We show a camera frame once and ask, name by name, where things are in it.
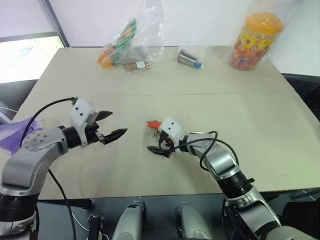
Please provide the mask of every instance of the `clear plastic bag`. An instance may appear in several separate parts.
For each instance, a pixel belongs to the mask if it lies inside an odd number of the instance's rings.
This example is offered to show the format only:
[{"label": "clear plastic bag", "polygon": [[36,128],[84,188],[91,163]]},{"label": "clear plastic bag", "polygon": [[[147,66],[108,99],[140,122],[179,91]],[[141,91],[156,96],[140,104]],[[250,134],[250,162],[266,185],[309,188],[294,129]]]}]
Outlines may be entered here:
[{"label": "clear plastic bag", "polygon": [[270,48],[297,10],[301,0],[255,0],[246,12],[242,29],[226,53],[228,63],[252,70],[270,56]]},{"label": "clear plastic bag", "polygon": [[127,72],[156,66],[164,52],[163,21],[160,0],[145,0],[140,14],[122,25],[102,48],[98,66],[108,71],[123,64]]},{"label": "clear plastic bag", "polygon": [[205,55],[208,48],[209,46],[206,45],[183,42],[179,45],[175,58],[181,64],[201,69],[204,67]]}]

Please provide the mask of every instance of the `purple cloth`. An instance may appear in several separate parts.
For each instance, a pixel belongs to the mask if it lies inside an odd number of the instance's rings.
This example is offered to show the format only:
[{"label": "purple cloth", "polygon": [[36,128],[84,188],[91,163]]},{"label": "purple cloth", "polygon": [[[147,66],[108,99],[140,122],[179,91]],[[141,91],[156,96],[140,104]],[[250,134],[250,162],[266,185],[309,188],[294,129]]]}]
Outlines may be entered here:
[{"label": "purple cloth", "polygon": [[[11,152],[11,155],[17,152],[20,148],[22,134],[30,121],[31,117],[14,123],[0,125],[0,148]],[[37,130],[43,130],[43,126],[37,121],[33,121],[29,127],[26,136]]]}]

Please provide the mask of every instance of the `plastic bag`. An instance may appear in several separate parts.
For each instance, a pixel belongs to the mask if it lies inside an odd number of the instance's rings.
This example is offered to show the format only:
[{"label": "plastic bag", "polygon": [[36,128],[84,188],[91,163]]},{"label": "plastic bag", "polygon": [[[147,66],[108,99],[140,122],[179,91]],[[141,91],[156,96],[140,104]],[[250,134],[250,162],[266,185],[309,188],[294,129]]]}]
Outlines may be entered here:
[{"label": "plastic bag", "polygon": [[[30,121],[31,117],[26,120],[14,123],[0,125],[0,149],[5,153],[14,154],[20,148],[22,134]],[[34,131],[44,130],[45,128],[37,121],[33,121],[26,133],[26,136]]]},{"label": "plastic bag", "polygon": [[164,51],[163,21],[160,0],[145,0],[141,13],[127,21],[102,48],[98,66],[107,71],[123,64],[127,72],[156,66]]},{"label": "plastic bag", "polygon": [[270,56],[270,48],[301,2],[255,0],[246,13],[233,48],[227,51],[229,64],[239,70],[252,70],[264,56]]},{"label": "plastic bag", "polygon": [[176,60],[195,69],[204,67],[205,55],[209,46],[194,43],[181,43],[177,49]]}]

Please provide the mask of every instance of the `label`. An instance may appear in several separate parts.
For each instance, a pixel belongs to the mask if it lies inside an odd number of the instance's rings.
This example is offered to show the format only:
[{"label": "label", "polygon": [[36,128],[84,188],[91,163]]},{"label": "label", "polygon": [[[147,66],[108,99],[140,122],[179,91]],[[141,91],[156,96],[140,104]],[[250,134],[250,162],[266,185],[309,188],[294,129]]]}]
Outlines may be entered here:
[{"label": "label", "polygon": [[272,43],[275,41],[274,36],[256,36],[248,34],[244,29],[240,33],[234,48],[242,53],[249,56],[260,57],[266,54]]},{"label": "label", "polygon": [[136,62],[136,68],[137,69],[143,69],[143,68],[145,68],[146,67],[146,65],[145,65],[145,62],[144,61],[137,61]]}]

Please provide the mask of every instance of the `blue cap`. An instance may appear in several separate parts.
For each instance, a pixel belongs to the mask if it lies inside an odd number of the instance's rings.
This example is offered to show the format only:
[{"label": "blue cap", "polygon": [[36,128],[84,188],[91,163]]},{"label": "blue cap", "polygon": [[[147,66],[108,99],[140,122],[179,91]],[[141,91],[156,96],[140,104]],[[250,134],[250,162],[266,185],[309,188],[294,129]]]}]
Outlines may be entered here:
[{"label": "blue cap", "polygon": [[196,63],[194,64],[194,67],[195,67],[196,69],[200,69],[200,68],[202,68],[202,63],[201,63],[201,62],[196,62]]}]

